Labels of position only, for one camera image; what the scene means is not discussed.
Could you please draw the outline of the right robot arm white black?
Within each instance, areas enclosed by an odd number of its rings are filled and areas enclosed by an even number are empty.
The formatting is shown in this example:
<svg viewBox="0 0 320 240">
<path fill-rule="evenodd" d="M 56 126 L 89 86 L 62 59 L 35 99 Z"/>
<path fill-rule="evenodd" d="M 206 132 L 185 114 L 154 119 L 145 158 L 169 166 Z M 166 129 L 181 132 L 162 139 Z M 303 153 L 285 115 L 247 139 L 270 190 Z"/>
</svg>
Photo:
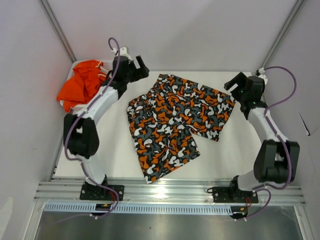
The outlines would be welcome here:
<svg viewBox="0 0 320 240">
<path fill-rule="evenodd" d="M 294 179 L 298 166 L 300 145 L 290 141 L 273 121 L 270 106 L 262 99 L 267 78 L 263 73 L 246 76 L 243 72 L 224 84 L 240 103 L 240 111 L 253 126 L 261 142 L 253 169 L 233 178 L 228 196 L 234 202 L 246 197 L 247 191 L 264 187 L 285 189 Z"/>
</svg>

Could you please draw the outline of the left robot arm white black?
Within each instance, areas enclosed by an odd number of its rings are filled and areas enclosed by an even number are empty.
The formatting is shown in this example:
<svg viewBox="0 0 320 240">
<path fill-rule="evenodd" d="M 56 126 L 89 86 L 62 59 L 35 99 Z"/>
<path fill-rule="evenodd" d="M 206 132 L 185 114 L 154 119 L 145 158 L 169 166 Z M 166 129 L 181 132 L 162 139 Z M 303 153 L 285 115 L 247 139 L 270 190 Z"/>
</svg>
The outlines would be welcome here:
<svg viewBox="0 0 320 240">
<path fill-rule="evenodd" d="M 106 111 L 117 102 L 128 89 L 128 84 L 149 76 L 150 70 L 140 55 L 136 56 L 139 67 L 127 55 L 115 56 L 112 69 L 105 71 L 97 94 L 77 113 L 64 117 L 64 154 L 69 161 L 80 163 L 85 182 L 92 185 L 91 194 L 97 200 L 108 196 L 109 188 L 103 184 L 107 176 L 99 167 L 97 151 L 100 140 L 97 124 Z"/>
</svg>

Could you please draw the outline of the camouflage orange black shorts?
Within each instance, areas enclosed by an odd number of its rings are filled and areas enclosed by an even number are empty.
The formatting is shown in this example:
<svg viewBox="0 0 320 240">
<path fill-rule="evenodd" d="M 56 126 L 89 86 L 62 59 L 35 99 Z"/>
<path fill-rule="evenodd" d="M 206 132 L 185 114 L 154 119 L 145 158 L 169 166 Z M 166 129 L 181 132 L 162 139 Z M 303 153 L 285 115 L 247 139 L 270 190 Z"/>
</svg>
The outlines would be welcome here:
<svg viewBox="0 0 320 240">
<path fill-rule="evenodd" d="M 150 184 L 200 156 L 193 135 L 218 141 L 235 99 L 209 86 L 160 74 L 127 106 L 128 126 L 145 181 Z"/>
</svg>

